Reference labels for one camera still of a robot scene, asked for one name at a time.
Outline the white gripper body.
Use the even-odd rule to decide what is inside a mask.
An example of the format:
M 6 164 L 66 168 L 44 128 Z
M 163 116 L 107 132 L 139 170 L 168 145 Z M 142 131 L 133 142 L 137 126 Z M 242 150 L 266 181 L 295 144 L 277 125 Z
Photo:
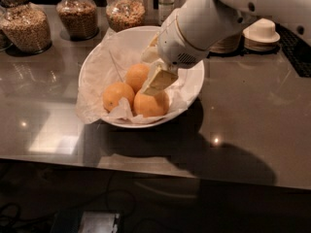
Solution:
M 190 69 L 208 55 L 208 50 L 198 50 L 184 38 L 175 16 L 170 16 L 160 27 L 157 52 L 169 66 Z

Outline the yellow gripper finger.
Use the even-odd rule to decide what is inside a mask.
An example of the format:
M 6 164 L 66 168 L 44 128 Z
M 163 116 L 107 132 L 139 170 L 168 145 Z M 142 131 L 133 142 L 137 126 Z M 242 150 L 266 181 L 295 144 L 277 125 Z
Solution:
M 157 40 L 158 34 L 155 34 L 151 39 L 148 46 L 144 49 L 141 54 L 141 60 L 146 63 L 153 63 L 156 60 L 159 60 L 158 51 L 157 51 Z
M 164 62 L 156 61 L 151 65 L 147 79 L 141 92 L 155 96 L 178 80 L 178 69 Z

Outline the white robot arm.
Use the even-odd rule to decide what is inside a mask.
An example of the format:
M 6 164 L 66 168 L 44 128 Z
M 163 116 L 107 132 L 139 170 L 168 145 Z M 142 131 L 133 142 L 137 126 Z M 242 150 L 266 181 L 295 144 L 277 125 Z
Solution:
M 269 18 L 311 43 L 311 0 L 187 0 L 161 25 L 156 46 L 145 57 L 156 57 L 142 92 L 156 95 L 208 55 L 210 48 L 242 32 L 261 18 Z

